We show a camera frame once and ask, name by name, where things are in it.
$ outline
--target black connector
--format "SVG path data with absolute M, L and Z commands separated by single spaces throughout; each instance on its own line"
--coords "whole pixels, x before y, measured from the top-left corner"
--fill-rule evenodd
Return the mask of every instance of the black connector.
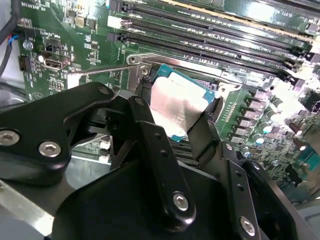
M 22 72 L 30 73 L 32 72 L 31 59 L 29 56 L 20 56 L 18 58 L 19 68 Z

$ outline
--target blue wire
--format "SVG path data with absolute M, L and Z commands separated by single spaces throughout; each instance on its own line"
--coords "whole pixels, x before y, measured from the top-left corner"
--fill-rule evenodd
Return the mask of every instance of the blue wire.
M 9 39 L 9 41 L 8 41 L 8 45 L 12 45 L 12 41 L 13 40 L 15 40 L 15 39 L 18 39 L 19 38 L 19 36 L 18 35 L 14 35 L 13 37 L 11 37 L 10 39 Z

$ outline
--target screw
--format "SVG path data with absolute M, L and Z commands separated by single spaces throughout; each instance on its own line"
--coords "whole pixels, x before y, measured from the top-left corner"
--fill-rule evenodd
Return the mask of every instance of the screw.
M 188 200 L 181 193 L 175 193 L 173 195 L 173 203 L 181 211 L 187 211 L 189 208 Z
M 99 87 L 99 91 L 105 95 L 108 95 L 109 94 L 109 91 L 108 89 L 106 89 L 105 87 Z
M 280 162 L 278 160 L 274 160 L 271 162 L 272 166 L 277 167 L 279 166 Z
M 232 146 L 228 143 L 225 144 L 226 148 L 229 149 L 230 151 L 232 150 Z
M 140 105 L 144 105 L 144 104 L 145 104 L 144 101 L 143 101 L 141 98 L 139 98 L 139 97 L 136 97 L 136 98 L 135 98 L 135 101 L 136 101 L 138 104 L 140 104 Z
M 259 170 L 259 169 L 260 169 L 259 165 L 258 165 L 258 164 L 256 164 L 255 162 L 252 162 L 252 165 L 254 166 L 254 168 L 255 168 L 255 169 L 257 169 L 257 170 Z
M 28 51 L 31 51 L 32 49 L 34 49 L 33 43 L 29 40 L 24 40 L 22 46 L 25 50 L 28 50 Z
M 250 236 L 254 236 L 256 235 L 256 230 L 255 227 L 252 225 L 252 223 L 246 219 L 244 216 L 240 217 L 240 223 L 241 226 L 243 227 L 243 229 L 245 230 L 245 232 L 247 234 L 249 234 Z
M 130 57 L 129 58 L 129 62 L 134 64 L 137 60 L 134 57 Z
M 11 130 L 0 131 L 0 145 L 11 146 L 19 142 L 20 136 L 18 133 Z
M 140 71 L 142 75 L 148 75 L 149 74 L 149 69 L 146 66 L 140 67 Z
M 39 153 L 48 158 L 55 158 L 61 153 L 61 147 L 54 141 L 45 141 L 39 146 Z

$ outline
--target motherboard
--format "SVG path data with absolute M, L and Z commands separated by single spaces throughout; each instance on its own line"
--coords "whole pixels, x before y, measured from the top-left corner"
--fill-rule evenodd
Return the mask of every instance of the motherboard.
M 16 33 L 29 101 L 92 81 L 135 92 L 168 65 L 214 92 L 220 138 L 292 201 L 320 189 L 319 0 L 22 0 Z M 171 144 L 197 167 L 187 138 Z M 109 147 L 73 155 L 109 163 Z

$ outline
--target screw hole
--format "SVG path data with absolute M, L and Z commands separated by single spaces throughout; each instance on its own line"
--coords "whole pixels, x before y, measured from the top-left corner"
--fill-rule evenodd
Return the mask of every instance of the screw hole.
M 161 151 L 160 151 L 160 153 L 161 153 L 162 157 L 165 157 L 165 158 L 167 158 L 167 157 L 168 157 L 168 153 L 167 153 L 167 151 L 165 151 L 165 150 L 161 150 Z
M 161 139 L 161 135 L 160 135 L 159 133 L 155 133 L 154 135 L 155 135 L 155 137 L 156 137 L 157 139 L 159 139 L 159 140 Z
M 107 128 L 109 130 L 116 130 L 120 127 L 120 123 L 118 121 L 109 121 L 107 123 Z
M 136 59 L 135 59 L 134 57 L 130 57 L 130 58 L 129 58 L 129 62 L 132 63 L 132 64 L 134 64 L 134 63 L 136 62 Z
M 240 189 L 241 192 L 243 192 L 245 189 L 243 186 L 241 186 L 240 184 L 237 184 L 237 187 Z
M 242 177 L 242 174 L 238 171 L 235 171 L 235 174 L 237 174 L 238 177 Z

